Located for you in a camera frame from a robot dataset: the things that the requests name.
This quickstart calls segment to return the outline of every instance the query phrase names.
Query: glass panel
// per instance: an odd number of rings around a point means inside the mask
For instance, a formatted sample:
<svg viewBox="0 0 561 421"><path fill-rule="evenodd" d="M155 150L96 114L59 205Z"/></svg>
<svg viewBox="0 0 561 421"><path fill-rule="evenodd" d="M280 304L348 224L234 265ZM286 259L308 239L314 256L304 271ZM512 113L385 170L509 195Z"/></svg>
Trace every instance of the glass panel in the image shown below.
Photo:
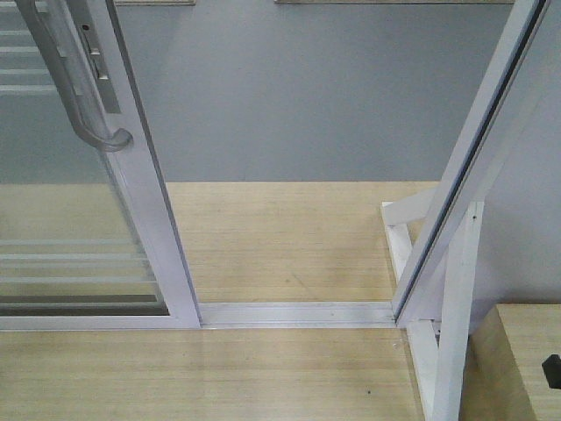
<svg viewBox="0 0 561 421"><path fill-rule="evenodd" d="M17 10L0 13L0 316L161 315L143 246Z"/></svg>

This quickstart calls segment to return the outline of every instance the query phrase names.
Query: white wooden frame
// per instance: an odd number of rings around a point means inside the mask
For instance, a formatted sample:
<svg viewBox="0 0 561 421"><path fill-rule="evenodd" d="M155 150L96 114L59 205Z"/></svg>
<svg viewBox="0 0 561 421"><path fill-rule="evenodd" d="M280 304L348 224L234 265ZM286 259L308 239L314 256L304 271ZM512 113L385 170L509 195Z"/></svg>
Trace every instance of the white wooden frame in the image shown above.
<svg viewBox="0 0 561 421"><path fill-rule="evenodd" d="M516 136L486 141L498 110L547 9L545 0L518 0L437 187L425 224L407 259L393 306L397 325L416 319L430 299L431 277L471 201L482 200Z"/></svg>
<svg viewBox="0 0 561 421"><path fill-rule="evenodd" d="M381 214L398 285L402 282L406 253L412 249L407 222L424 217L426 202L432 194L431 189L382 204ZM439 344L432 320L416 320L406 326L426 421L458 419L482 218L483 203L471 203L449 244L447 257L439 264L445 270Z"/></svg>
<svg viewBox="0 0 561 421"><path fill-rule="evenodd" d="M397 325L408 330L427 421L458 419L483 200L555 76L530 84L534 95L524 97L530 104L508 135L492 141L486 136L548 5L516 3L431 205L427 208L426 197L432 192L382 205L398 282L393 301ZM412 246L407 222L425 211L425 226ZM434 303L435 291L443 284L442 303ZM432 321L419 320L431 301L431 314L439 312L442 320L438 345Z"/></svg>

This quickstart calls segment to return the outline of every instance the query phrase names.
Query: wood grain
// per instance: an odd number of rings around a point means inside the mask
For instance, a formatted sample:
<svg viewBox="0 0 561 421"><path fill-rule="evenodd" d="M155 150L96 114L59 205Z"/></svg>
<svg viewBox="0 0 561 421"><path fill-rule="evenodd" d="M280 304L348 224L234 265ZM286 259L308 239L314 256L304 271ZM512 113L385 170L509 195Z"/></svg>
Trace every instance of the wood grain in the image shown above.
<svg viewBox="0 0 561 421"><path fill-rule="evenodd" d="M473 334L474 350L500 419L559 419L561 395L542 362L561 349L561 305L498 304Z"/></svg>
<svg viewBox="0 0 561 421"><path fill-rule="evenodd" d="M398 330L0 335L10 421L422 419Z"/></svg>
<svg viewBox="0 0 561 421"><path fill-rule="evenodd" d="M380 204L435 185L182 182L167 187L196 293L210 303L390 300L395 282Z"/></svg>

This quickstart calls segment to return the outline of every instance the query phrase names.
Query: white strip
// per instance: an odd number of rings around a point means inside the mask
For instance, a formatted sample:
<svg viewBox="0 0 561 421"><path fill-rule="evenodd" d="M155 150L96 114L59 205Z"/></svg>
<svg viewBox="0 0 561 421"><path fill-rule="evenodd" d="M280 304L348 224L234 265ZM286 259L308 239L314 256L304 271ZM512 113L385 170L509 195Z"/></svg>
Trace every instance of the white strip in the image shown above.
<svg viewBox="0 0 561 421"><path fill-rule="evenodd" d="M0 268L3 269L38 269L38 268L140 268L144 266L142 261L138 260L122 260L122 261L42 261L29 263L19 261L17 263L5 263L0 261Z"/></svg>
<svg viewBox="0 0 561 421"><path fill-rule="evenodd" d="M46 12L46 2L35 2L37 5L37 11L41 13ZM17 12L19 13L18 7L16 6L16 2L0 2L0 13L7 12Z"/></svg>
<svg viewBox="0 0 561 421"><path fill-rule="evenodd" d="M2 260L148 260L140 253L0 254Z"/></svg>
<svg viewBox="0 0 561 421"><path fill-rule="evenodd" d="M43 309L129 309L129 308L161 308L162 304L157 301L133 301L112 303L0 303L0 310L43 310Z"/></svg>
<svg viewBox="0 0 561 421"><path fill-rule="evenodd" d="M0 96L48 95L54 94L56 91L57 90L54 85L0 85Z"/></svg>
<svg viewBox="0 0 561 421"><path fill-rule="evenodd" d="M31 33L25 29L15 31L0 31L0 37L25 37L31 36Z"/></svg>
<svg viewBox="0 0 561 421"><path fill-rule="evenodd" d="M46 68L0 68L0 75L48 75Z"/></svg>
<svg viewBox="0 0 561 421"><path fill-rule="evenodd" d="M0 239L0 246L98 246L138 244L129 239Z"/></svg>
<svg viewBox="0 0 561 421"><path fill-rule="evenodd" d="M0 46L0 55L3 54L39 54L36 46Z"/></svg>
<svg viewBox="0 0 561 421"><path fill-rule="evenodd" d="M392 260L392 268L394 268L395 282L399 284L403 270L407 264L407 259L411 255L413 245L409 237L409 229L406 224L389 225L387 221L387 207L392 202L382 202L380 212L384 222L384 230L386 231L387 246L389 247L389 256Z"/></svg>
<svg viewBox="0 0 561 421"><path fill-rule="evenodd" d="M2 283L157 283L149 276L13 276L0 277Z"/></svg>
<svg viewBox="0 0 561 421"><path fill-rule="evenodd" d="M200 303L202 327L393 328L390 302Z"/></svg>
<svg viewBox="0 0 561 421"><path fill-rule="evenodd" d="M437 383L438 345L430 320L410 322L407 326L409 348L423 406L424 419L430 421Z"/></svg>
<svg viewBox="0 0 561 421"><path fill-rule="evenodd" d="M423 219L427 216L432 198L437 188L426 189L413 196L404 197L395 202L386 202L387 225L408 224L409 222Z"/></svg>
<svg viewBox="0 0 561 421"><path fill-rule="evenodd" d="M459 417L482 216L483 203L471 203L448 250L431 421Z"/></svg>

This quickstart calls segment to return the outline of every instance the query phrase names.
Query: wooden floor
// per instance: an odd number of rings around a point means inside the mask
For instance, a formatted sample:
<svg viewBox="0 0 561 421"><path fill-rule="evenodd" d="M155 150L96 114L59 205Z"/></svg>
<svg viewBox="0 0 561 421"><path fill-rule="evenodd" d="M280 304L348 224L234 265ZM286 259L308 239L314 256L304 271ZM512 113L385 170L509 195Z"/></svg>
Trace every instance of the wooden floor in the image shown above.
<svg viewBox="0 0 561 421"><path fill-rule="evenodd" d="M363 301L393 293L381 201L432 185L172 183L169 191L203 302ZM43 226L39 217L32 226ZM63 218L52 217L62 229ZM421 420L405 338L400 330L2 332L0 419ZM470 390L477 399L480 388ZM464 421L490 419L480 404L468 406Z"/></svg>
<svg viewBox="0 0 561 421"><path fill-rule="evenodd" d="M391 300L381 203L435 183L167 186L196 293L211 303Z"/></svg>
<svg viewBox="0 0 561 421"><path fill-rule="evenodd" d="M398 330L4 332L0 419L422 419Z"/></svg>

